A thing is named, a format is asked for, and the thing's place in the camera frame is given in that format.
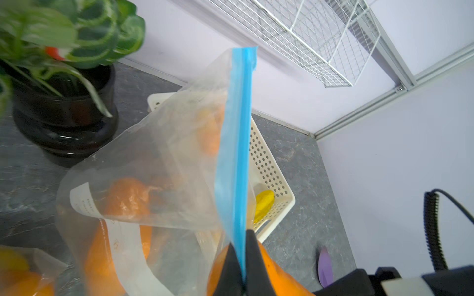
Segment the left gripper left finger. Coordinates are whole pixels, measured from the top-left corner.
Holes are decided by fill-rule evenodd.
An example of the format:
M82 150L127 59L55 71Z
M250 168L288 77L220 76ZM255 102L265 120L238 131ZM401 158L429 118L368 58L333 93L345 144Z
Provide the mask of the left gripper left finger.
M244 284L241 267L232 244L217 255L212 265L213 296L243 296Z

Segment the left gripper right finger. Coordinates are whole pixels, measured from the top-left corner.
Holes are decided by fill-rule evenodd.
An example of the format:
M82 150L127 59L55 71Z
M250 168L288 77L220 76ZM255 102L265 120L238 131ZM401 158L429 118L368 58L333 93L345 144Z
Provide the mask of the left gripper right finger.
M268 275L263 251L255 232L246 231L246 283L247 296L276 296Z

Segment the big orange mango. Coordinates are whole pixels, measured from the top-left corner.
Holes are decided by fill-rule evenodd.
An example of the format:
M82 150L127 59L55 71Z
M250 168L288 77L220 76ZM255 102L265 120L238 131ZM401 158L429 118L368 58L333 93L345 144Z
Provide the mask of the big orange mango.
M311 296L313 294L297 282L291 275L283 271L283 269L270 258L263 245L260 244L260 246L263 251L266 269L276 296ZM246 296L245 283L246 280L243 280L244 296ZM207 281L206 294L212 296L212 269Z

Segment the clear zip-top bag blue zipper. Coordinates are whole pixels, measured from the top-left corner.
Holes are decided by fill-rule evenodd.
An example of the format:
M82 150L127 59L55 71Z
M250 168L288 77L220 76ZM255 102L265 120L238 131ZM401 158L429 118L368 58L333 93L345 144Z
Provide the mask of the clear zip-top bag blue zipper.
M2 296L53 296L67 264L36 248L1 246Z

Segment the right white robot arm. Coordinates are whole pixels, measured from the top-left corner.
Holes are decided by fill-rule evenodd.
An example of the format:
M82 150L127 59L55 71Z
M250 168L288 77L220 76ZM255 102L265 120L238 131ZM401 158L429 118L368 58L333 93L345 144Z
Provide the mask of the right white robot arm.
M473 222L473 215L450 193L432 189L423 195L419 233L422 238L402 234L401 228L369 214L372 222L349 237L358 268L333 279L328 250L318 250L317 276L322 288L316 296L471 296L474 266L450 267L444 255L439 225L440 198L451 201Z

